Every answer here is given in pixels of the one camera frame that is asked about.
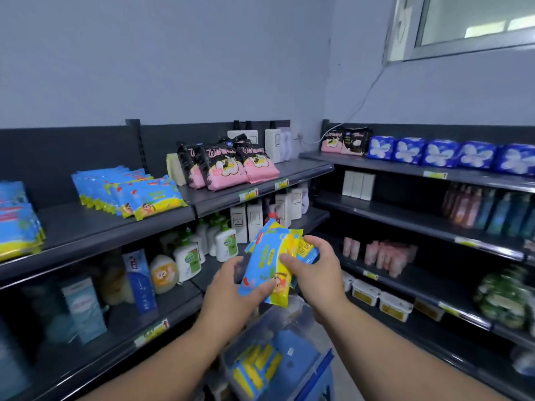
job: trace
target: wall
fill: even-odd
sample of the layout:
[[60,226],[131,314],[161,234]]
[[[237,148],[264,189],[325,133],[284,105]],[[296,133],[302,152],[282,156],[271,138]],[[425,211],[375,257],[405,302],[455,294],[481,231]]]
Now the wall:
[[[336,0],[325,118],[343,121],[381,70],[394,0]],[[535,50],[388,66],[351,122],[534,125]]]
[[333,0],[0,0],[0,128],[323,117]]

